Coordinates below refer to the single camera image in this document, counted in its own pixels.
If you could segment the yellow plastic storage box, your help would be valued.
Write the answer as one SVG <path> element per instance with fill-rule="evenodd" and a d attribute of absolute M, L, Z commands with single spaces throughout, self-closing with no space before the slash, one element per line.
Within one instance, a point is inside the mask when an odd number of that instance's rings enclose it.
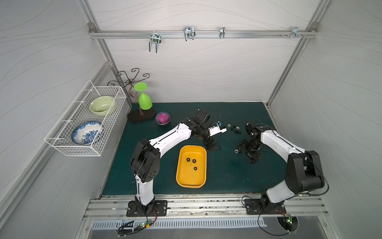
<path fill-rule="evenodd" d="M 186 145 L 181 148 L 177 166 L 176 181 L 184 188 L 199 189 L 207 180 L 207 150 L 198 145 Z"/>

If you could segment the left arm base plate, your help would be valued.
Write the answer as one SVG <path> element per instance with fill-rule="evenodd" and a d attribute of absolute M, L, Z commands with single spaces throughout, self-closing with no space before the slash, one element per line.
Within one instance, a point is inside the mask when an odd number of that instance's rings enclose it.
<path fill-rule="evenodd" d="M 165 217 L 167 215 L 168 201 L 153 200 L 148 205 L 143 206 L 139 201 L 130 201 L 128 203 L 127 217 Z"/>

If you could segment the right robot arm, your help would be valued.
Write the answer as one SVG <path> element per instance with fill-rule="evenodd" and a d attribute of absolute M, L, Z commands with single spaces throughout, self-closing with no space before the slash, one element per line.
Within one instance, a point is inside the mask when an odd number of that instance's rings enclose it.
<path fill-rule="evenodd" d="M 268 125 L 252 121 L 246 124 L 245 130 L 251 139 L 241 141 L 236 153 L 245 152 L 251 163 L 256 163 L 261 159 L 262 146 L 267 146 L 286 162 L 284 180 L 262 194 L 260 205 L 263 208 L 325 186 L 320 156 L 316 151 L 296 146 Z"/>

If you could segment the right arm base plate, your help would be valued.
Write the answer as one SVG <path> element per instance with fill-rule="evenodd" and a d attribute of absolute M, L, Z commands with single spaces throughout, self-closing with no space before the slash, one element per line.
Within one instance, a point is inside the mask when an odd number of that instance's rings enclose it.
<path fill-rule="evenodd" d="M 247 215 L 278 215 L 287 214 L 283 203 L 274 204 L 266 199 L 244 199 L 243 201 Z"/>

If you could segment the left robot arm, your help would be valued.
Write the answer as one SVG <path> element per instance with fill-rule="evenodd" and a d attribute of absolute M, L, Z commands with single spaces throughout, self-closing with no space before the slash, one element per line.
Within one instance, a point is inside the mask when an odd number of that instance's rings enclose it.
<path fill-rule="evenodd" d="M 220 121 L 212 127 L 206 127 L 202 120 L 193 117 L 180 120 L 176 127 L 157 138 L 141 139 L 130 162 L 137 186 L 136 201 L 144 207 L 154 202 L 154 178 L 159 173 L 161 158 L 169 150 L 192 136 L 201 139 L 208 150 L 219 150 L 220 145 L 213 136 L 226 131 L 226 126 Z"/>

